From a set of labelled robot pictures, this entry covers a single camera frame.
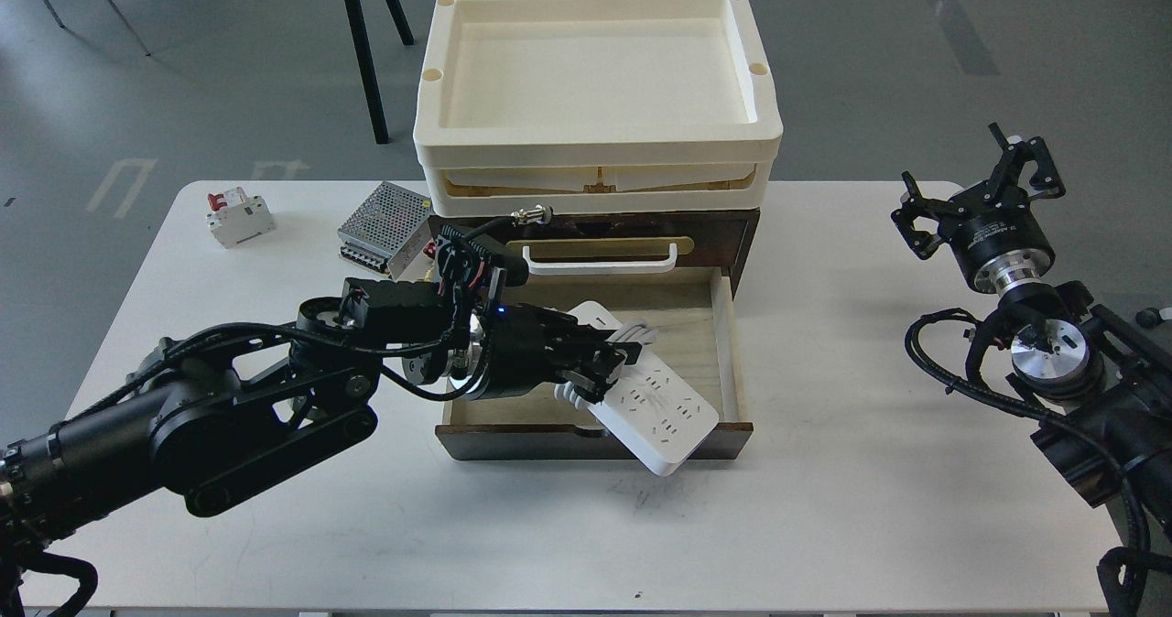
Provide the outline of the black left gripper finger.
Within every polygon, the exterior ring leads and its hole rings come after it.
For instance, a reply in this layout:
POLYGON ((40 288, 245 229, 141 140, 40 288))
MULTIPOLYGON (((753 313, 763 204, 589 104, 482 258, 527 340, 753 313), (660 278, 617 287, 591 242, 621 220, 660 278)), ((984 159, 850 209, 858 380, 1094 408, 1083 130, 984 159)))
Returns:
POLYGON ((602 404, 604 396, 616 384, 626 362, 627 352, 554 354, 553 375, 559 380, 554 387, 554 396, 574 406, 602 404))
POLYGON ((604 359, 624 355, 624 362, 638 362, 641 343, 612 343, 615 330, 591 328, 575 316, 548 312, 548 362, 590 362, 602 352, 604 359))

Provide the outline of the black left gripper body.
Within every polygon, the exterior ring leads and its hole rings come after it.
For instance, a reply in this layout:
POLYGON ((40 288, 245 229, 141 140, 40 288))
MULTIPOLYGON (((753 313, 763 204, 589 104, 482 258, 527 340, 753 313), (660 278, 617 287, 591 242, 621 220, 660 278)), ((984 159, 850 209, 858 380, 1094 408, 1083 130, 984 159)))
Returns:
POLYGON ((473 387, 473 399, 527 395, 539 384, 556 381, 568 367, 568 341, 582 333, 575 317, 554 308, 518 304, 481 316, 488 369, 473 387))

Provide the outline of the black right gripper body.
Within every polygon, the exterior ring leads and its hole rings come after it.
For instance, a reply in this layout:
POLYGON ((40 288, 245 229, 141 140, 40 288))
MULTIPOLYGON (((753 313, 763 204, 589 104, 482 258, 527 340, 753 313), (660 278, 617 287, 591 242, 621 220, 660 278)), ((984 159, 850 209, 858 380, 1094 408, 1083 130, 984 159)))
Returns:
POLYGON ((950 246, 967 282, 992 282, 993 270, 984 267, 1001 255, 1029 255, 1029 262, 1045 274, 1055 253, 1029 209, 1026 191, 1003 187, 989 197, 983 182, 950 196, 960 215, 939 222, 939 237, 950 246))

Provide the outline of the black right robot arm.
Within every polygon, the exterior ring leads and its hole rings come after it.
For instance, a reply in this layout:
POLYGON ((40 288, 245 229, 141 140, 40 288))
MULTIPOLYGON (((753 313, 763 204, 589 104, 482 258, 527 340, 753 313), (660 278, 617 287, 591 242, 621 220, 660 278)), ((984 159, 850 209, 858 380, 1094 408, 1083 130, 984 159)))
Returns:
POLYGON ((1031 204, 1067 187, 1041 137, 1006 136, 999 124, 992 135, 1001 156, 989 178, 935 201, 904 172, 891 218, 917 258, 949 246, 967 287, 996 294, 997 308, 983 319, 965 308, 925 314, 904 346, 947 392, 1036 421, 1034 445, 1088 506, 1123 500, 1126 543, 1102 556, 1097 575, 1109 613, 1134 616, 1149 574, 1168 574, 1149 531, 1154 520, 1168 533, 1168 352, 1081 282, 1044 280, 1055 253, 1031 204))

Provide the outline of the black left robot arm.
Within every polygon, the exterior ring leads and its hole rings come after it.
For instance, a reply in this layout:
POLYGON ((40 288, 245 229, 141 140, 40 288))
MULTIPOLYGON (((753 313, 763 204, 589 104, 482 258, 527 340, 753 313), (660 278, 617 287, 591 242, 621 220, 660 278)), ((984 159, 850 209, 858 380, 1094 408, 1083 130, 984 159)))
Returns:
POLYGON ((350 282, 284 325, 229 323, 163 339, 125 384, 38 438, 4 448, 4 615, 25 572, 76 579, 57 608, 96 592, 91 563, 48 551, 81 526, 161 488, 210 517, 363 442, 386 378, 415 396, 526 395, 568 384, 601 404, 643 341, 553 308, 504 307, 464 289, 350 282))

